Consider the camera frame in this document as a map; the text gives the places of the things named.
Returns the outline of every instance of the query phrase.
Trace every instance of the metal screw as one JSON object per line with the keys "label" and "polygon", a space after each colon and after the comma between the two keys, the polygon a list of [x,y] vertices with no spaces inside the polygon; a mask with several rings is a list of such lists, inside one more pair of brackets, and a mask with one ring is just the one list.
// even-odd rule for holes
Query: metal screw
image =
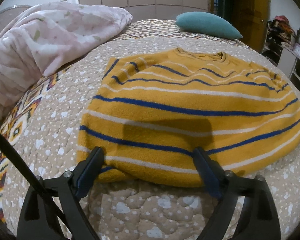
{"label": "metal screw", "polygon": [[64,176],[65,178],[69,178],[71,175],[72,175],[72,171],[65,171],[65,172],[63,173],[63,176]]}
{"label": "metal screw", "polygon": [[259,174],[256,175],[254,178],[259,180],[259,181],[265,181],[266,180],[262,175],[259,175]]}
{"label": "metal screw", "polygon": [[225,171],[225,175],[227,177],[233,177],[234,176],[234,172],[233,171]]}

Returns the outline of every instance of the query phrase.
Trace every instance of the white stripe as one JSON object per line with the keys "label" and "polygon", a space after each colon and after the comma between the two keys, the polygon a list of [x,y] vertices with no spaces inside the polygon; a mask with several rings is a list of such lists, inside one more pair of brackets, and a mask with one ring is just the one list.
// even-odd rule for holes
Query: white stripe
{"label": "white stripe", "polygon": [[168,127],[168,126],[163,126],[163,125],[155,125],[155,124],[147,123],[147,122],[137,122],[137,121],[133,121],[133,120],[129,120],[129,119],[123,119],[123,118],[114,117],[114,116],[111,116],[111,115],[95,112],[95,111],[92,111],[92,110],[87,110],[86,112],[88,114],[91,114],[92,116],[101,118],[103,120],[115,122],[115,123],[121,123],[121,124],[125,124],[125,125],[143,127],[143,128],[146,128],[146,129],[151,129],[151,130],[156,130],[156,131],[166,131],[166,132],[185,134],[185,135],[188,135],[188,136],[191,136],[191,137],[207,137],[207,136],[211,136],[211,135],[226,135],[226,134],[238,134],[238,133],[251,132],[251,131],[254,131],[254,130],[264,126],[265,124],[267,124],[267,123],[269,123],[273,120],[278,120],[278,119],[282,119],[282,118],[290,118],[290,117],[294,116],[299,111],[300,111],[300,107],[297,111],[295,111],[292,114],[279,115],[277,117],[271,118],[268,121],[266,121],[266,122],[264,122],[264,123],[262,123],[262,124],[260,124],[256,127],[252,127],[252,128],[236,129],[236,130],[217,130],[217,131],[212,131],[212,132],[191,132],[191,131],[182,130],[182,129],[178,129],[178,128],[173,128],[173,127]]}
{"label": "white stripe", "polygon": [[171,92],[171,93],[186,93],[186,94],[246,98],[246,99],[251,99],[251,100],[256,100],[256,101],[267,101],[267,102],[280,102],[292,93],[292,90],[291,90],[281,98],[264,98],[264,97],[257,97],[257,96],[251,96],[251,95],[247,95],[247,94],[237,93],[237,92],[208,91],[208,90],[197,90],[197,89],[172,90],[172,89],[163,89],[163,88],[157,88],[157,87],[132,87],[132,88],[125,87],[125,88],[121,88],[119,90],[115,90],[108,85],[102,85],[101,87],[107,88],[107,89],[111,90],[112,92],[116,92],[116,93],[120,92],[122,90],[131,91],[131,90],[142,89],[142,90],[156,90],[156,91]]}
{"label": "white stripe", "polygon": [[208,63],[207,65],[216,67],[216,68],[217,68],[218,70],[220,70],[223,74],[228,74],[230,71],[235,71],[234,69],[230,69],[230,70],[228,70],[227,72],[224,72],[224,71],[222,71],[221,68],[219,68],[218,66],[216,66],[216,65],[214,65],[214,64],[212,64],[212,63]]}
{"label": "white stripe", "polygon": [[260,77],[263,77],[263,78],[266,78],[266,79],[272,81],[272,79],[271,79],[270,77],[268,77],[268,76],[263,76],[263,75],[256,76],[256,77],[253,78],[253,80],[256,80],[257,78],[260,78]]}
{"label": "white stripe", "polygon": [[82,151],[82,152],[87,152],[87,153],[90,153],[92,151],[89,148],[81,146],[81,145],[77,145],[77,150]]}
{"label": "white stripe", "polygon": [[120,69],[121,71],[125,72],[127,75],[127,78],[130,78],[131,76],[129,75],[128,71],[125,68]]}
{"label": "white stripe", "polygon": [[172,62],[172,61],[164,61],[164,62],[161,62],[160,64],[163,64],[163,63],[170,63],[170,64],[175,64],[175,65],[178,65],[180,67],[183,67],[184,69],[186,69],[187,71],[189,71],[190,73],[194,73],[194,71],[188,69],[185,65],[182,65],[180,63],[175,63],[175,62]]}
{"label": "white stripe", "polygon": [[[280,146],[278,146],[277,148],[273,149],[272,151],[270,151],[268,153],[259,155],[259,156],[254,157],[254,158],[250,158],[250,159],[242,161],[242,162],[225,165],[225,166],[222,166],[222,168],[224,170],[232,170],[232,169],[239,168],[241,166],[248,165],[248,164],[253,163],[253,162],[260,161],[260,160],[265,159],[267,157],[270,157],[273,154],[275,154],[277,151],[281,150],[283,147],[285,147],[286,145],[288,145],[289,143],[291,143],[292,141],[294,141],[299,136],[299,134],[300,134],[300,130],[291,139],[289,139],[288,141],[284,142],[283,144],[281,144]],[[88,148],[83,147],[83,146],[78,146],[78,149],[80,149],[82,151],[86,151],[86,152],[91,152]],[[117,161],[121,161],[121,162],[133,163],[133,164],[136,164],[136,165],[145,166],[145,167],[148,167],[148,168],[153,168],[153,169],[158,169],[158,170],[164,170],[164,171],[173,171],[173,172],[180,172],[180,173],[198,174],[198,172],[196,170],[181,169],[181,168],[176,168],[176,167],[162,165],[162,164],[157,164],[157,163],[144,162],[144,161],[135,160],[135,159],[126,158],[126,157],[108,156],[108,155],[106,155],[105,159],[106,160],[117,160]]]}
{"label": "white stripe", "polygon": [[140,71],[140,72],[138,72],[138,73],[136,73],[136,74],[154,75],[154,76],[157,76],[157,77],[166,78],[166,79],[171,80],[171,81],[180,81],[180,82],[181,82],[181,81],[186,81],[186,80],[192,79],[192,78],[195,77],[195,76],[204,76],[204,77],[207,77],[207,78],[213,80],[213,81],[216,82],[216,83],[223,83],[223,82],[227,82],[228,80],[230,80],[230,79],[232,79],[232,78],[243,76],[242,73],[243,73],[244,71],[247,71],[247,70],[242,70],[239,74],[237,74],[237,75],[235,75],[235,76],[232,76],[232,77],[229,77],[229,78],[227,78],[227,79],[223,79],[223,80],[221,80],[221,81],[215,80],[215,79],[213,79],[212,77],[210,77],[210,76],[208,76],[208,75],[206,75],[206,74],[202,74],[202,73],[198,73],[198,74],[195,74],[195,75],[191,75],[190,77],[184,78],[184,79],[174,79],[174,78],[169,78],[169,77],[164,76],[164,75],[160,75],[160,74],[157,74],[157,73],[154,73],[154,72],[147,72],[147,71]]}
{"label": "white stripe", "polygon": [[188,173],[188,174],[198,174],[196,170],[191,170],[191,169],[182,169],[182,168],[176,168],[172,166],[167,166],[167,165],[162,165],[162,164],[157,164],[157,163],[151,163],[151,162],[144,162],[140,160],[135,160],[131,158],[126,158],[126,157],[119,157],[119,156],[105,156],[105,160],[107,161],[120,161],[120,162],[126,162],[126,163],[133,163],[136,165],[152,168],[152,169],[157,169],[157,170],[163,170],[163,171],[173,171],[173,172],[180,172],[180,173]]}
{"label": "white stripe", "polygon": [[148,63],[146,62],[146,60],[145,60],[144,58],[142,58],[142,57],[139,57],[139,59],[141,59],[141,60],[143,61],[143,63],[145,64],[146,68],[148,68],[148,67],[149,67],[149,66],[148,66]]}
{"label": "white stripe", "polygon": [[232,163],[232,164],[223,166],[222,168],[224,170],[232,170],[232,169],[239,168],[241,166],[248,165],[250,163],[254,163],[254,162],[260,161],[260,160],[265,159],[267,157],[270,157],[273,154],[275,154],[277,151],[281,150],[283,147],[285,147],[286,145],[288,145],[289,143],[291,143],[292,141],[294,141],[299,136],[299,134],[300,134],[300,130],[291,139],[289,139],[288,141],[286,141],[283,144],[279,145],[277,148],[273,149],[272,151],[270,151],[268,153],[256,156],[254,158],[251,158],[251,159],[248,159],[248,160],[245,160],[245,161],[242,161],[242,162]]}

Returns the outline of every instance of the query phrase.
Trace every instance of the wooden door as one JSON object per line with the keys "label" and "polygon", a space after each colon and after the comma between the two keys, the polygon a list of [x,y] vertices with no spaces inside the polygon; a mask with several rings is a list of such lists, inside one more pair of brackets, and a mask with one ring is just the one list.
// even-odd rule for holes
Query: wooden door
{"label": "wooden door", "polygon": [[234,0],[233,26],[242,34],[242,42],[261,52],[266,38],[270,0]]}

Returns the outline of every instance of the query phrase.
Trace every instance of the black rod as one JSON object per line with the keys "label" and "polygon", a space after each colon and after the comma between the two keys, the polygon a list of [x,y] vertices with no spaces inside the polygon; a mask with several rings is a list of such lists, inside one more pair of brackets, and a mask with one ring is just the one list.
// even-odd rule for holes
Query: black rod
{"label": "black rod", "polygon": [[12,147],[12,145],[3,137],[0,133],[0,151],[11,161],[11,163],[18,169],[23,177],[30,183],[34,190],[40,195],[40,197],[49,205],[61,219],[61,221],[68,226],[66,217],[56,203],[50,198],[47,190],[37,180],[35,175],[29,169],[28,165],[24,162],[18,152]]}

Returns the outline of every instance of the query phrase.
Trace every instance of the beige bedspread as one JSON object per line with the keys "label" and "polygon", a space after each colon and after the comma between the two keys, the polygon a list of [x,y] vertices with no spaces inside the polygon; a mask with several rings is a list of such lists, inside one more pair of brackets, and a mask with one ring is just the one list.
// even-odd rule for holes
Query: beige bedspread
{"label": "beige bedspread", "polygon": [[[147,35],[151,38],[135,39]],[[75,167],[80,118],[101,83],[109,57],[156,52],[177,46],[192,52],[222,50],[243,60],[255,61],[284,76],[264,57],[240,42],[180,33],[173,21],[134,23],[122,36],[127,40],[101,45],[67,71],[41,80],[11,112],[2,133],[35,174],[52,178]],[[296,94],[300,99],[300,93],[296,91]],[[271,188],[282,239],[286,239],[300,221],[300,145],[258,173],[266,177]],[[0,154],[0,214],[2,218],[4,214],[13,232],[17,229],[27,188],[26,181]],[[227,237],[234,232],[242,202],[240,199],[237,204]],[[198,188],[184,190],[130,181],[95,184],[81,204],[102,239],[194,240],[209,219],[216,201]]]}

